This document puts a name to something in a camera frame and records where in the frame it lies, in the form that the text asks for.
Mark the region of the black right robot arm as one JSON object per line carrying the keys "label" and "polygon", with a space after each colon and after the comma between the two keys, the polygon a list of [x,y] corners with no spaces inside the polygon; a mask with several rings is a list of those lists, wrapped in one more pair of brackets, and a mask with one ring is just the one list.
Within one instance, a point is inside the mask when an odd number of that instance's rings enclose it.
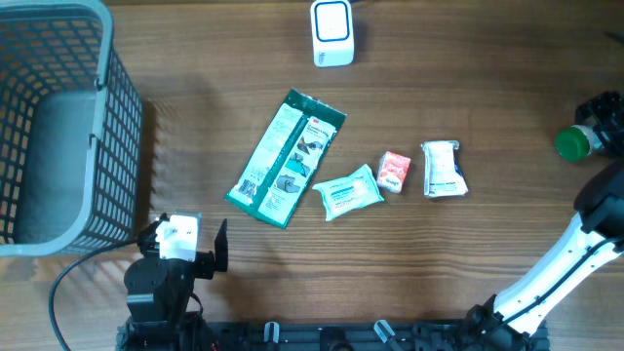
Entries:
{"label": "black right robot arm", "polygon": [[577,106],[555,139],[577,162],[612,162],[579,192],[560,240],[517,283],[471,309],[453,335],[457,350],[526,350],[546,315],[577,285],[623,254],[623,97],[604,92]]}

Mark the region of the white blue pouch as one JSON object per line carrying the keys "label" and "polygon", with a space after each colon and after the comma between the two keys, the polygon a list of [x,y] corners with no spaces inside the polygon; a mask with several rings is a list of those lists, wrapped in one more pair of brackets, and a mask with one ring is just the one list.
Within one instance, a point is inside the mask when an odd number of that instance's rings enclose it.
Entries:
{"label": "white blue pouch", "polygon": [[425,156],[423,192],[426,198],[465,196],[468,186],[455,159],[458,140],[432,140],[421,144]]}

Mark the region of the green lid jar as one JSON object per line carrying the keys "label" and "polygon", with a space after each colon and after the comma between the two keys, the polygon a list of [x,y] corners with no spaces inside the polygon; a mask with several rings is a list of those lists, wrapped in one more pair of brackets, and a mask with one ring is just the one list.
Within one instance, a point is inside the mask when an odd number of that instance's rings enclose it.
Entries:
{"label": "green lid jar", "polygon": [[605,149],[596,133],[588,126],[573,125],[559,132],[556,149],[569,162],[578,162]]}

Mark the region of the red tissue pack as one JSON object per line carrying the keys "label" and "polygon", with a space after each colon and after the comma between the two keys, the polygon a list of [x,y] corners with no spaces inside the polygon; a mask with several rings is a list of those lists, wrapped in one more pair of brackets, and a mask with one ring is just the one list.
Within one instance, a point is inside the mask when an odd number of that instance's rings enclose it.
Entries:
{"label": "red tissue pack", "polygon": [[400,193],[409,172],[410,158],[386,151],[379,162],[376,183],[380,188]]}

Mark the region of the green 3M package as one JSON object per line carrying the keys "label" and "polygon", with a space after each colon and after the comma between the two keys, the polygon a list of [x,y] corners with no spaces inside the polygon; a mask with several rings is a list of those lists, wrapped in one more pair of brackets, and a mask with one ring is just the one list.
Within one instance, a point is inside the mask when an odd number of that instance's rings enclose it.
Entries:
{"label": "green 3M package", "polygon": [[345,120],[341,111],[290,90],[225,199],[286,228]]}

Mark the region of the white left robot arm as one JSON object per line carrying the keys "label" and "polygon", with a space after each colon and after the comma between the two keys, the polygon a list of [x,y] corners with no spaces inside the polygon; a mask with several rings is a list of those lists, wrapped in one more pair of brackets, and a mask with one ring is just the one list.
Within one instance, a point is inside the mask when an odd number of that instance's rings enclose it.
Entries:
{"label": "white left robot arm", "polygon": [[197,279],[210,280],[228,269],[227,222],[214,239],[214,250],[197,250],[200,213],[161,214],[141,230],[137,246],[142,258],[127,269],[124,284],[131,316],[118,329],[117,350],[205,350],[221,348],[218,337],[203,318],[189,311]]}

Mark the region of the mint wet wipes pack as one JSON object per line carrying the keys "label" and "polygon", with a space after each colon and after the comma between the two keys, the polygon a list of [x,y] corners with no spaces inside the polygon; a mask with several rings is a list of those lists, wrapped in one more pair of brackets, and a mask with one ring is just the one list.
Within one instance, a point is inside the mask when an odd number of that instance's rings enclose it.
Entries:
{"label": "mint wet wipes pack", "polygon": [[326,221],[384,201],[369,165],[351,175],[317,183],[312,189],[321,194]]}

